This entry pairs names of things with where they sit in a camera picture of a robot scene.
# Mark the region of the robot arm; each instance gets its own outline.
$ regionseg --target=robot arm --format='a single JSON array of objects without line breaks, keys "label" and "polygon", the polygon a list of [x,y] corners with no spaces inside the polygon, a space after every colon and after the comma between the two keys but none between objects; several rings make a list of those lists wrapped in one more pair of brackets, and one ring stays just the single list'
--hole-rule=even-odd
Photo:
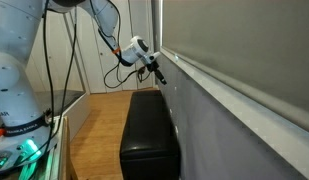
[{"label": "robot arm", "polygon": [[131,39],[131,44],[121,50],[119,44],[113,37],[114,29],[117,24],[119,12],[114,4],[107,0],[87,0],[79,4],[86,10],[99,26],[99,34],[124,66],[132,66],[137,60],[141,59],[143,64],[150,72],[155,72],[156,77],[163,83],[166,81],[158,70],[159,65],[155,61],[160,55],[159,52],[152,53],[146,42],[139,36]]}]

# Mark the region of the black bench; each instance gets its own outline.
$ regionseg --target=black bench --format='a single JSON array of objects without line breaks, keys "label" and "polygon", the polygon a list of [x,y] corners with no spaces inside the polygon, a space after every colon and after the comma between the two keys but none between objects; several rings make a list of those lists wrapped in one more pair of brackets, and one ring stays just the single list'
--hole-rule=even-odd
[{"label": "black bench", "polygon": [[179,145],[159,90],[132,95],[120,163],[125,180],[178,180]]}]

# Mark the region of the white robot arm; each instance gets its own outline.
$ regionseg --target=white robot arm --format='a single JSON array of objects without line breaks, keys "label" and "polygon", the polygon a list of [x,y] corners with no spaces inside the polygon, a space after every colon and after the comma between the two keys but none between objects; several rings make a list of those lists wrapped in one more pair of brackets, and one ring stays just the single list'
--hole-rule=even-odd
[{"label": "white robot arm", "polygon": [[[50,127],[25,74],[46,0],[0,0],[0,171],[25,165],[42,156]],[[100,26],[100,35],[125,66],[141,59],[149,71],[166,83],[146,43],[138,36],[120,50],[112,34],[118,12],[108,0],[50,0],[49,9],[66,13],[74,6],[85,9]],[[53,147],[52,139],[48,149]]]}]

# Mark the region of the green light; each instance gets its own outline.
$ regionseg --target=green light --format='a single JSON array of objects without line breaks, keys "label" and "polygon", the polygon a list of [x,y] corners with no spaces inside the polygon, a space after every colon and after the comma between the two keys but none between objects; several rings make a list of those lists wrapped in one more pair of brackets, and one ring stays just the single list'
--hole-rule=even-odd
[{"label": "green light", "polygon": [[7,158],[2,159],[2,161],[0,162],[0,166],[2,167],[7,161]]},{"label": "green light", "polygon": [[41,154],[42,152],[38,150],[38,147],[36,146],[36,144],[34,143],[34,141],[32,139],[27,139],[26,140],[26,143],[29,145],[29,147],[31,148],[32,150],[32,153],[35,152],[35,155],[33,155],[30,160],[35,160],[37,159]]}]

